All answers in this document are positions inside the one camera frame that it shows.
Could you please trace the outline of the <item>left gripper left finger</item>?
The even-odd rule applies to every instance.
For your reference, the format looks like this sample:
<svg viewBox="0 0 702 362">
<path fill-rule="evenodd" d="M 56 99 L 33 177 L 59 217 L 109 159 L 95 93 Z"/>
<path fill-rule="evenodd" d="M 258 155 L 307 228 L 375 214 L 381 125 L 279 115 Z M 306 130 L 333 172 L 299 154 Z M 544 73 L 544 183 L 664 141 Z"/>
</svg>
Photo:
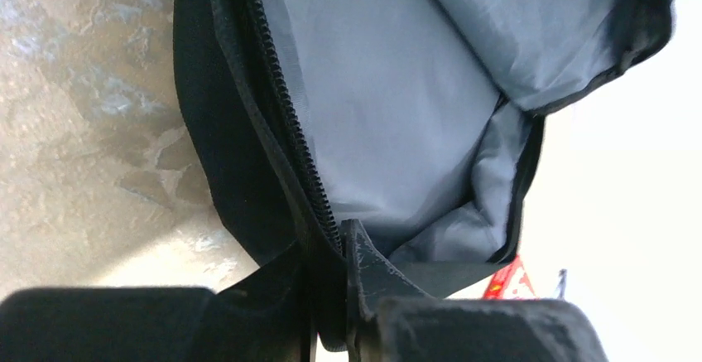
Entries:
<svg viewBox="0 0 702 362">
<path fill-rule="evenodd" d="M 32 288 L 1 305 L 4 361 L 311 361 L 300 250 L 235 285 Z"/>
</svg>

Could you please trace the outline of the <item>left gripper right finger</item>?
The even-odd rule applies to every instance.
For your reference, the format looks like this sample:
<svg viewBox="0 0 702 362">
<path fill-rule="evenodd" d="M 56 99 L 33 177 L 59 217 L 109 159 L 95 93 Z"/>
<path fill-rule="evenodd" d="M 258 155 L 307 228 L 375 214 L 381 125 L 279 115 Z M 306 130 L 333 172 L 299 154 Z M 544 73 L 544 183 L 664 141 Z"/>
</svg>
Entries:
<svg viewBox="0 0 702 362">
<path fill-rule="evenodd" d="M 438 299 L 373 246 L 358 220 L 342 223 L 351 361 L 568 361 L 607 356 L 585 314 L 561 300 Z"/>
</svg>

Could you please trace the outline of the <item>red colourful booklet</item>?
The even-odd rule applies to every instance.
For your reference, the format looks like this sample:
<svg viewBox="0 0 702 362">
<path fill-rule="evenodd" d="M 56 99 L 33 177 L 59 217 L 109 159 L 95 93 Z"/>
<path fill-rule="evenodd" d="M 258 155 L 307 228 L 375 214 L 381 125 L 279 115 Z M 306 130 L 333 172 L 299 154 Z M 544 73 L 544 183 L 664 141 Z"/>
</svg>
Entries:
<svg viewBox="0 0 702 362">
<path fill-rule="evenodd" d="M 490 277 L 482 299 L 537 299 L 536 292 L 519 255 Z"/>
</svg>

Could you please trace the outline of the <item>black student backpack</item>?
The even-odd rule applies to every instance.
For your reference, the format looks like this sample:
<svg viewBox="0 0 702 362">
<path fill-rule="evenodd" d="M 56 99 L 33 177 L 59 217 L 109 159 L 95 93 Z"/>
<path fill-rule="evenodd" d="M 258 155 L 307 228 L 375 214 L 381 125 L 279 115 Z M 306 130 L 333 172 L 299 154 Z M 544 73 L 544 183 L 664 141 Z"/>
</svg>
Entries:
<svg viewBox="0 0 702 362">
<path fill-rule="evenodd" d="M 174 0 L 180 111 L 228 231 L 290 245 L 346 347 L 347 243 L 444 298 L 512 262 L 547 114 L 671 39 L 673 0 Z"/>
</svg>

